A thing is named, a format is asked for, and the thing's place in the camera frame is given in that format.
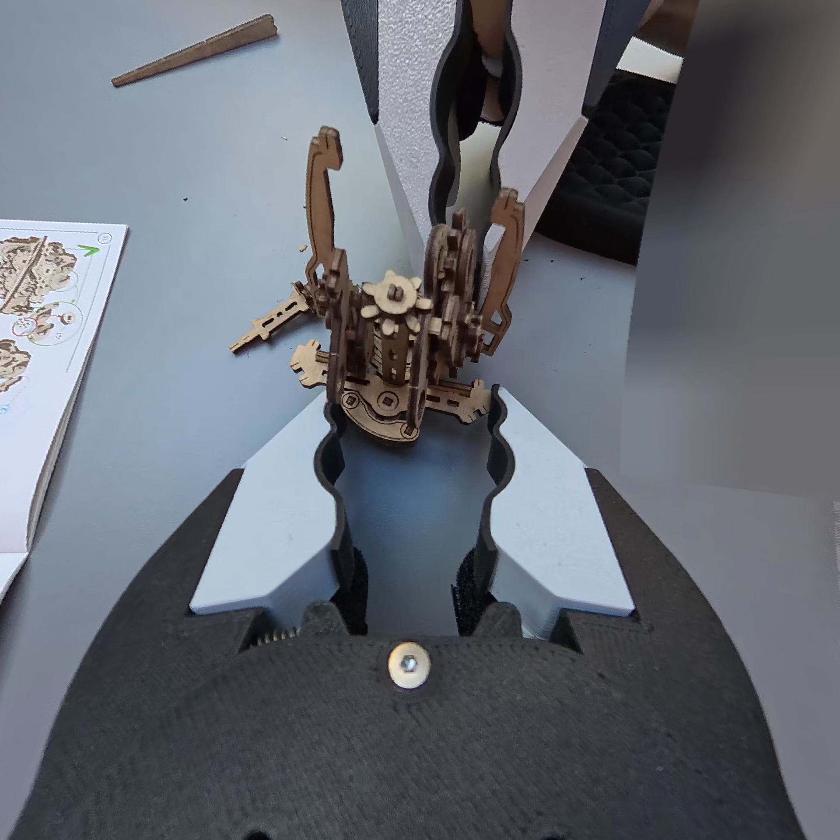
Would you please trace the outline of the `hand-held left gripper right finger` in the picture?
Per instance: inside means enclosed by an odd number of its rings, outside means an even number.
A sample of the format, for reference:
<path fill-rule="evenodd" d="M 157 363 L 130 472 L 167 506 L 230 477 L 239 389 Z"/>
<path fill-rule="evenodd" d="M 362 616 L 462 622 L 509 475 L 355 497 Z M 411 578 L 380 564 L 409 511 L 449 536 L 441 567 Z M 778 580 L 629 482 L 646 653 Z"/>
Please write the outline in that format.
<path fill-rule="evenodd" d="M 496 488 L 478 532 L 478 593 L 509 602 L 531 637 L 564 608 L 635 608 L 583 463 L 505 388 L 494 385 L 488 471 Z"/>

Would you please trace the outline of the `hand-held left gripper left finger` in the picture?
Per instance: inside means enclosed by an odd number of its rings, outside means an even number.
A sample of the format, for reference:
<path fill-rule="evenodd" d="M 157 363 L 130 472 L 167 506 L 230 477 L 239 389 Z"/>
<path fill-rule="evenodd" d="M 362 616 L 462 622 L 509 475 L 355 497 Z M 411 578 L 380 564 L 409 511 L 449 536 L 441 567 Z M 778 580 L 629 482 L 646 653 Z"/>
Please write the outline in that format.
<path fill-rule="evenodd" d="M 343 471 L 340 407 L 316 398 L 245 465 L 190 603 L 196 614 L 263 607 L 284 629 L 349 589 L 350 527 L 335 481 Z"/>

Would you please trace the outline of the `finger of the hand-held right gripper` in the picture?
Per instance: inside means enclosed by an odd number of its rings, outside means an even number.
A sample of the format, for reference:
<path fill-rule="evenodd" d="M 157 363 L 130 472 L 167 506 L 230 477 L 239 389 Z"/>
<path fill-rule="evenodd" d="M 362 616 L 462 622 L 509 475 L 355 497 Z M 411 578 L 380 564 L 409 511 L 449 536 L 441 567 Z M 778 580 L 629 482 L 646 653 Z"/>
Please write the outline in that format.
<path fill-rule="evenodd" d="M 460 149 L 455 106 L 436 125 L 441 65 L 469 32 L 469 2 L 378 3 L 376 138 L 412 263 L 423 263 L 427 238 L 455 204 Z"/>
<path fill-rule="evenodd" d="M 493 151 L 495 187 L 518 192 L 525 245 L 586 125 L 581 115 L 604 1 L 513 1 L 513 102 Z"/>

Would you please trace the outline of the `wooden gear model assembly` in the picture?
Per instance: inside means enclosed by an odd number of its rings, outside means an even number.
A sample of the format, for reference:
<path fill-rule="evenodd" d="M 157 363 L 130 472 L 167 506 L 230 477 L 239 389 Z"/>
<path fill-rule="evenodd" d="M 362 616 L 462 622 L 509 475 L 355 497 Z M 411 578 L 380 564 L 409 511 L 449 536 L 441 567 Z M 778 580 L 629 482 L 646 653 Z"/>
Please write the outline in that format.
<path fill-rule="evenodd" d="M 298 346 L 290 367 L 303 386 L 326 386 L 329 401 L 358 427 L 390 442 L 414 441 L 427 409 L 469 424 L 489 411 L 489 391 L 482 381 L 464 384 L 455 376 L 481 354 L 493 354 L 509 328 L 525 206 L 507 188 L 495 201 L 482 259 L 489 285 L 481 309 L 474 299 L 478 237 L 465 211 L 433 227 L 422 276 L 388 270 L 383 280 L 358 286 L 345 251 L 334 244 L 329 170 L 342 162 L 338 131 L 321 128 L 308 153 L 308 281 L 295 284 L 290 303 L 293 311 L 324 319 L 330 340 L 326 350 L 316 340 Z"/>

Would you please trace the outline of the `small wooden axle part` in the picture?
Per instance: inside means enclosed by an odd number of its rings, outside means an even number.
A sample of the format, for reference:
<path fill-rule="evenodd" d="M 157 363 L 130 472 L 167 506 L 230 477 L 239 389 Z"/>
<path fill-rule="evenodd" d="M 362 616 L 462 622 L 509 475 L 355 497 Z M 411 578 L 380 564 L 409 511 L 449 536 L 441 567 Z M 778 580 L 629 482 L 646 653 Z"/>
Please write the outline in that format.
<path fill-rule="evenodd" d="M 251 329 L 229 346 L 231 352 L 236 353 L 257 339 L 268 340 L 272 333 L 283 324 L 301 314 L 317 313 L 309 284 L 304 285 L 296 281 L 291 284 L 291 288 L 292 292 L 288 299 L 282 301 L 267 315 L 251 321 Z"/>

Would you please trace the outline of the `person's right hand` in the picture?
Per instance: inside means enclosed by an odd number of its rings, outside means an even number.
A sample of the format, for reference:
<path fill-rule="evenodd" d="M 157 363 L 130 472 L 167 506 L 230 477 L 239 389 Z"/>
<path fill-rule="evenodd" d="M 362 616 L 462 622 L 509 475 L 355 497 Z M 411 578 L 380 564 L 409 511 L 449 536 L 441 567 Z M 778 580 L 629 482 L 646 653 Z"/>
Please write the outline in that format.
<path fill-rule="evenodd" d="M 516 67 L 508 43 L 511 1 L 471 1 L 485 97 L 480 118 L 501 126 L 508 117 L 516 87 Z"/>

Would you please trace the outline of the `black wrist rest pad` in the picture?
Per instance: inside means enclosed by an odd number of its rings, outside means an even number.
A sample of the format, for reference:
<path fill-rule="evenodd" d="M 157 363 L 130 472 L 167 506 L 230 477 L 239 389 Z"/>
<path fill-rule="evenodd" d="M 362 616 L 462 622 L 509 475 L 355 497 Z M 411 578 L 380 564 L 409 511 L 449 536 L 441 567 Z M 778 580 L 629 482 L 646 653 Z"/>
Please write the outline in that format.
<path fill-rule="evenodd" d="M 622 70 L 610 79 L 535 231 L 635 266 L 676 85 Z"/>

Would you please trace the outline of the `wooden wedge stick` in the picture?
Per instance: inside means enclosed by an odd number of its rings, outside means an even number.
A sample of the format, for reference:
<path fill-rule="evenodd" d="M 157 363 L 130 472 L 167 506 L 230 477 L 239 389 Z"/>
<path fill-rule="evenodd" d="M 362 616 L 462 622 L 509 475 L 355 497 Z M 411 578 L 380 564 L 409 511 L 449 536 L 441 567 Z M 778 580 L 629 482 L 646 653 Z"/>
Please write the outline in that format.
<path fill-rule="evenodd" d="M 111 79 L 115 88 L 127 86 L 136 81 L 161 75 L 165 72 L 186 67 L 201 60 L 222 55 L 263 40 L 278 37 L 274 18 L 264 14 L 244 24 L 228 29 L 221 34 L 200 41 L 159 58 L 134 70 Z"/>

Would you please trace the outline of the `white instruction booklet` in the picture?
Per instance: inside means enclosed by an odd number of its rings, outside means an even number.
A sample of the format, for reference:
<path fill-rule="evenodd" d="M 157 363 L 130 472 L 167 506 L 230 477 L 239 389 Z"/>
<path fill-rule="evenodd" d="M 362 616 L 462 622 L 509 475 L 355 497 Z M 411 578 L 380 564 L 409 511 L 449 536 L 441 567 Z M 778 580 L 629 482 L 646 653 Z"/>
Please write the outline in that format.
<path fill-rule="evenodd" d="M 1 222 L 1 596 L 32 547 L 127 232 Z"/>

